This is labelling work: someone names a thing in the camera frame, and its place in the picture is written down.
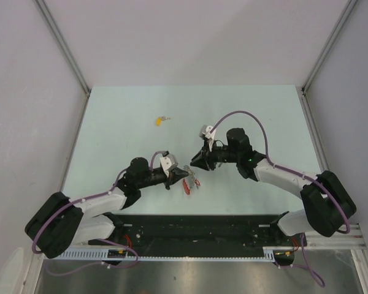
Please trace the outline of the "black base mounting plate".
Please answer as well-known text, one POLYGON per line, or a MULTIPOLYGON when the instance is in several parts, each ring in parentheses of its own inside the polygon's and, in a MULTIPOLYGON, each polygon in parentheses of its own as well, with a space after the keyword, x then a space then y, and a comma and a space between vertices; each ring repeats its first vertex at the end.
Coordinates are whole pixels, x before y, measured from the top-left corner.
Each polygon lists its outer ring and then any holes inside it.
POLYGON ((158 215, 107 214, 118 226, 119 237, 133 246, 163 241, 238 241, 255 246, 298 246, 301 234, 287 236, 268 215, 158 215))

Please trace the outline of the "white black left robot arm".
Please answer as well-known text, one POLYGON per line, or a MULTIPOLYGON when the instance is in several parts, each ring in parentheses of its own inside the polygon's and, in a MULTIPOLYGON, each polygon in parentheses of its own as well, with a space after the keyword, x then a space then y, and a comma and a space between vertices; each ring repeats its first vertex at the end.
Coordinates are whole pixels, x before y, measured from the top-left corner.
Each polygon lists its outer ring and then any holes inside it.
POLYGON ((119 172, 106 192, 76 200, 61 191, 55 192, 26 224, 25 233, 33 242, 31 250, 34 254, 55 258, 71 245, 94 239, 118 244, 123 229, 115 225, 112 212, 135 204, 143 188, 162 184, 169 190, 188 175, 186 170, 178 167, 171 154, 165 154, 157 168, 145 158, 137 157, 119 172))

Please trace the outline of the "red handled metal key holder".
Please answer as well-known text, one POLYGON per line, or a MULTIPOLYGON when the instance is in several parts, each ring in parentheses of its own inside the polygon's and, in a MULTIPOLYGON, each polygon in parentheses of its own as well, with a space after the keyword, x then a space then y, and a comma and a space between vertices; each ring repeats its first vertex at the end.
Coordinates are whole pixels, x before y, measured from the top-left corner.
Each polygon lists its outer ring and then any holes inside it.
POLYGON ((182 185, 187 195, 191 194, 191 191, 196 188, 199 189, 201 186, 200 181, 196 178, 194 170, 189 165, 183 166, 184 171, 188 173, 188 176, 183 179, 182 185))

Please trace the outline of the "key with yellow tag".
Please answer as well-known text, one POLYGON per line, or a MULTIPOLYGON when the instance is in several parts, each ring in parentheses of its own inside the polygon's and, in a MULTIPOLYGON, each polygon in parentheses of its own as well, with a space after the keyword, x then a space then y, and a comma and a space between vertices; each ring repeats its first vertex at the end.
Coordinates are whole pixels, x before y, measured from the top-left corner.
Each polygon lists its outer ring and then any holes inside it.
POLYGON ((160 126, 164 121, 170 120, 170 117, 167 116, 159 116, 157 117, 156 121, 155 121, 155 126, 160 126))

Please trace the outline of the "left aluminium frame post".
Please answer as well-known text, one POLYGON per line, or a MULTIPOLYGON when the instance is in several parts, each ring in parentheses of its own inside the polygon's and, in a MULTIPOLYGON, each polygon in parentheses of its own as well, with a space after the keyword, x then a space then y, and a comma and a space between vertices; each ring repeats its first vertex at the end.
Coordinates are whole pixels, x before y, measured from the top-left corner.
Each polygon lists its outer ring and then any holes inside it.
POLYGON ((50 8, 48 7, 46 1, 44 0, 33 0, 34 5, 36 6, 37 11, 40 13, 46 27, 50 31, 53 40, 57 44, 64 60, 68 64, 70 70, 74 74, 77 83, 81 87, 84 94, 89 97, 91 88, 88 85, 82 71, 78 65, 78 62, 75 60, 74 55, 71 52, 70 47, 68 46, 63 33, 61 32, 50 8))

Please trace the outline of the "right aluminium frame post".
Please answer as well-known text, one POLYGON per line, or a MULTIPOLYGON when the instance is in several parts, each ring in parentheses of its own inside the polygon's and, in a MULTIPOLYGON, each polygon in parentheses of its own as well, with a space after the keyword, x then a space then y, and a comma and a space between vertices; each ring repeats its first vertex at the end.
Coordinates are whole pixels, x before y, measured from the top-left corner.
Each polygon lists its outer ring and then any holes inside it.
POLYGON ((315 64, 313 65, 311 71, 307 75, 304 84, 301 86, 301 93, 303 93, 303 95, 306 95, 306 93, 310 89, 316 76, 319 74, 320 70, 324 66, 328 56, 331 54, 345 26, 349 22, 351 16, 353 15, 353 12, 355 11, 360 2, 361 1, 359 0, 347 1, 345 7, 343 8, 340 16, 337 19, 336 24, 334 25, 329 37, 326 40, 325 45, 321 49, 320 54, 315 61, 315 64))

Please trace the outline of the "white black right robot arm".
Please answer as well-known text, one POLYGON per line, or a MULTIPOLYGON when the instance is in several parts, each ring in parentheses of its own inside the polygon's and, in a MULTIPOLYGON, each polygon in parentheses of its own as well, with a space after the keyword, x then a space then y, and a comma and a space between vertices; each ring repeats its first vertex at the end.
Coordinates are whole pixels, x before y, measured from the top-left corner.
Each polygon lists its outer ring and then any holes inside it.
POLYGON ((204 125, 199 136, 204 145, 192 158, 192 167, 212 171, 220 164, 235 164, 243 178, 271 184, 302 200, 302 210, 285 212, 272 222, 270 237, 278 246, 286 245, 294 235, 310 231, 330 237, 357 211, 335 173, 326 170, 307 174, 271 164, 265 154, 252 148, 242 128, 228 130, 228 142, 222 146, 217 145, 212 126, 204 125))

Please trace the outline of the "aluminium frame post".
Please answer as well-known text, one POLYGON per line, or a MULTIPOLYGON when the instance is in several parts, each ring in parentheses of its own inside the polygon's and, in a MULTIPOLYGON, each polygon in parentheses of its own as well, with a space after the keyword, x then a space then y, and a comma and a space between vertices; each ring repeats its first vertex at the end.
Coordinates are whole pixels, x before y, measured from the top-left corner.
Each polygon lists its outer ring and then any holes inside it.
POLYGON ((331 54, 345 26, 349 22, 351 16, 353 15, 353 12, 355 11, 360 2, 361 1, 359 0, 347 1, 345 7, 343 8, 340 16, 337 19, 336 24, 334 25, 329 37, 326 40, 325 45, 321 49, 320 54, 315 61, 315 64, 313 65, 311 71, 307 75, 304 84, 301 86, 301 93, 303 93, 303 95, 306 95, 306 93, 310 89, 316 76, 319 74, 320 70, 324 66, 328 56, 331 54))
POLYGON ((40 13, 46 27, 50 31, 53 40, 57 44, 64 60, 68 64, 70 70, 74 74, 77 83, 81 87, 84 94, 89 97, 91 88, 88 85, 82 71, 78 65, 78 62, 75 60, 74 55, 71 52, 70 47, 68 46, 63 33, 61 32, 50 8, 48 7, 46 1, 44 0, 33 0, 34 5, 36 6, 37 11, 40 13))

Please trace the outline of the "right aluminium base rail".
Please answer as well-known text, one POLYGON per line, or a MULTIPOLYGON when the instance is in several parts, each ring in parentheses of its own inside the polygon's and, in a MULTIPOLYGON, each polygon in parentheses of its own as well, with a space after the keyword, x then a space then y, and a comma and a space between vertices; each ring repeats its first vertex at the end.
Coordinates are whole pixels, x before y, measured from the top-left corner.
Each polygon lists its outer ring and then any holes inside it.
POLYGON ((350 225, 349 234, 336 232, 331 237, 325 237, 313 231, 305 234, 307 245, 312 249, 365 249, 361 228, 359 224, 350 225))

